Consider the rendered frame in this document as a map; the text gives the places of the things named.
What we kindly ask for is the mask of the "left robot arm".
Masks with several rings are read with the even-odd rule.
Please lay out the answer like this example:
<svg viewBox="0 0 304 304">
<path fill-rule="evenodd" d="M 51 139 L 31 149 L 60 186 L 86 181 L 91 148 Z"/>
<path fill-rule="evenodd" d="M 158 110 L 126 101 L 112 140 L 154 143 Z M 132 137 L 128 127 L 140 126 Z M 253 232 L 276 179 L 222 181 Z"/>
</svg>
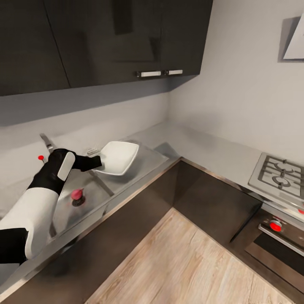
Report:
<svg viewBox="0 0 304 304">
<path fill-rule="evenodd" d="M 46 244 L 61 191 L 72 168 L 85 172 L 102 166 L 100 146 L 82 155 L 54 150 L 19 201 L 0 221 L 0 287 L 25 261 L 37 257 Z M 92 156 L 94 155 L 94 156 Z"/>
</svg>

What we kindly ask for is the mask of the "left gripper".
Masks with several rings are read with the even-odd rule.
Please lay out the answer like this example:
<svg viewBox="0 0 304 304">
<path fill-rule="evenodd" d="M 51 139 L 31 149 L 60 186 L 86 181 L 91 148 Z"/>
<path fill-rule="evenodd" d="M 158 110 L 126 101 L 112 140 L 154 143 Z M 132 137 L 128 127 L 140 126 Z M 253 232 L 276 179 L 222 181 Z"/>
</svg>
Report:
<svg viewBox="0 0 304 304">
<path fill-rule="evenodd" d="M 85 159 L 85 164 L 83 168 L 81 168 L 81 172 L 85 172 L 96 167 L 102 166 L 101 158 L 99 155 L 94 155 L 92 157 L 83 156 Z"/>
</svg>

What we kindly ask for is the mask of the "bowl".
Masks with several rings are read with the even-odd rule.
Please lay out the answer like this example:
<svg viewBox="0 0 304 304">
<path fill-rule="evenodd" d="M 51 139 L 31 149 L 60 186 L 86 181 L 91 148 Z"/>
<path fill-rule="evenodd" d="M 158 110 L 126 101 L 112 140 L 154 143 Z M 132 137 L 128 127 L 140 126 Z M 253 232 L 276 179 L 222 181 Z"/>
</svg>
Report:
<svg viewBox="0 0 304 304">
<path fill-rule="evenodd" d="M 110 175 L 124 175 L 134 161 L 138 149 L 139 145 L 135 143 L 110 141 L 98 153 L 102 166 L 94 170 Z"/>
</svg>

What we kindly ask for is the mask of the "vidalia onion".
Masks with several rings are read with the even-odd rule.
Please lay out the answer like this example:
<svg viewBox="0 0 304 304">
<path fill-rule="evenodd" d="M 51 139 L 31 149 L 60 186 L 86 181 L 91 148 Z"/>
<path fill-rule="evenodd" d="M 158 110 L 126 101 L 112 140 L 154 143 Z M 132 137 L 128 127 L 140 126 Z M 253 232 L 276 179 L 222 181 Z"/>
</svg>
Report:
<svg viewBox="0 0 304 304">
<path fill-rule="evenodd" d="M 72 200 L 79 200 L 83 196 L 83 189 L 74 190 L 71 194 Z"/>
</svg>

